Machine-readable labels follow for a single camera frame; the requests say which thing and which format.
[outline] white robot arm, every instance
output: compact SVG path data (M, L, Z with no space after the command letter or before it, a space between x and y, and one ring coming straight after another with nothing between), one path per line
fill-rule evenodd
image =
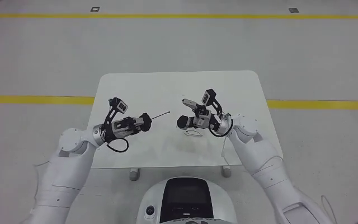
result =
M269 198L279 224L332 224L328 216L308 196L295 188L289 179L282 158L274 146L260 135L257 120L238 114L223 114L215 100L216 93L207 90L203 105L183 100L195 117L181 116L178 127L208 128L216 137L227 136L245 169L260 184ZM206 106L216 110L213 115Z
M140 131L148 131L151 118L144 113L139 118L126 117L112 122L114 116L126 112L128 106L118 98L110 100L111 110L105 122L84 131L66 130L52 155L41 182L38 200L31 211L30 224L65 224L69 209L84 186L96 149L116 139L123 139Z

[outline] white table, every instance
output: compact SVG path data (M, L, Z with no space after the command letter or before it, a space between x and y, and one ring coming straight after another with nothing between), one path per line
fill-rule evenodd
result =
M154 119L150 131L126 138L129 149L125 153L100 147L92 169L227 165L221 157L224 138L202 129L196 130L203 137L188 137L176 127L181 115L194 116L182 99L201 104L205 90L210 88L216 92L224 112L257 119L261 133L282 156L260 81L252 71L106 74L100 80L88 126L103 123L109 111L108 99L115 96L127 103L128 110L114 120L138 117L144 112L151 117L167 111L170 114ZM125 147L121 140L111 145L118 149ZM225 158L230 165L241 164L229 141L225 144Z

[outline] yellow floor line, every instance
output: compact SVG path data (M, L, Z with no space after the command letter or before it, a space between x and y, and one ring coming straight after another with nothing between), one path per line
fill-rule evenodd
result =
M324 14L101 14L101 13L0 13L0 18L241 18L241 19L293 19L293 20L349 20L358 15Z
M0 104L93 105L94 100L85 96L0 96Z
M337 100L267 100L269 108L277 109L347 109L358 110L358 101Z
M0 96L0 104L93 105L86 96ZM338 100L267 100L276 109L346 109L358 110L358 101Z

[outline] black cable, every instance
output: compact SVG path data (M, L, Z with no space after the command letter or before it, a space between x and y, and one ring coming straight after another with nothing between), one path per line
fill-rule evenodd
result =
M161 114L161 115L155 116L154 118L159 118L160 116L163 116L164 114Z
M119 152L119 153L126 152L126 151L128 150L128 148L129 148L129 143L128 143L127 139L125 139L125 138L119 138L119 139L125 141L125 143L127 144L127 148L126 148L125 150L121 150L121 151L115 150L114 148L112 148L112 147L110 146L109 143L107 144L107 147L110 148L111 150L115 151L115 152Z
M215 134L215 133L213 132L213 130L211 130L210 125L209 125L209 131L210 131L210 133L211 133L213 136L220 138L220 137L224 137L224 136L226 136L227 134L229 134L229 132L231 131L231 129L233 129L233 125L234 125L234 121L233 121L233 119L231 119L231 126L230 126L229 130L228 130L227 132L225 132L225 134L223 134L223 135Z

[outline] table leg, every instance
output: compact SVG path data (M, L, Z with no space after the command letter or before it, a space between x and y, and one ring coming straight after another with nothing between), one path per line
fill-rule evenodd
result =
M229 178L231 177L231 168L230 166L221 166L220 167L222 170L222 176L225 178Z
M136 181L140 177L140 168L131 168L129 172L129 179L131 181Z

